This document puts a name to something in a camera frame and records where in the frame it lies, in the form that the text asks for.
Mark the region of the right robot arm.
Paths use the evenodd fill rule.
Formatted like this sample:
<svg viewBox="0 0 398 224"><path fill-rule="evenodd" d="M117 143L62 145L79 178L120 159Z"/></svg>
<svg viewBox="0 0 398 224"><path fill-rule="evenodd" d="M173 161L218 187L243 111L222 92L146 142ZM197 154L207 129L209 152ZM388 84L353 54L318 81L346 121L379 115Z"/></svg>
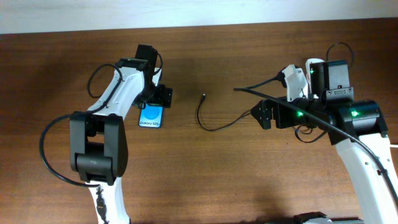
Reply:
<svg viewBox="0 0 398 224"><path fill-rule="evenodd" d="M289 65L277 79L287 89L278 100L261 100L251 115L262 129L320 128L336 147L353 183L365 223L397 223L397 174L388 128L373 100L354 100L346 61L307 60Z"/></svg>

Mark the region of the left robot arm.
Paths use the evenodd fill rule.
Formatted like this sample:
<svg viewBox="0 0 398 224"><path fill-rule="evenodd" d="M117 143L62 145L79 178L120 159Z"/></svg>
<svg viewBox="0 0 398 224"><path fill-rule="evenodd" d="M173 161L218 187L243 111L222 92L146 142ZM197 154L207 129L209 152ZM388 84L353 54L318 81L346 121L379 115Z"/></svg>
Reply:
<svg viewBox="0 0 398 224"><path fill-rule="evenodd" d="M161 62L153 46L138 45L133 58L111 65L114 77L97 102L70 118L70 166L89 188L99 223L131 222L122 190L129 153L124 119L135 106L140 126L161 126L172 102L172 89L160 83Z"/></svg>

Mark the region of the blue Galaxy smartphone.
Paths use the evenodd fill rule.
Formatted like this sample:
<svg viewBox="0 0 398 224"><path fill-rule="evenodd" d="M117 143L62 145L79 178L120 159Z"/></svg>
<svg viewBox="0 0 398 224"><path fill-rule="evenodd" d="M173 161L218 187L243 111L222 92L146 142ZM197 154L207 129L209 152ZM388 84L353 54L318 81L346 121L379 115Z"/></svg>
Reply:
<svg viewBox="0 0 398 224"><path fill-rule="evenodd" d="M164 108L161 106L146 105L141 110L139 126L142 128L160 128L162 125Z"/></svg>

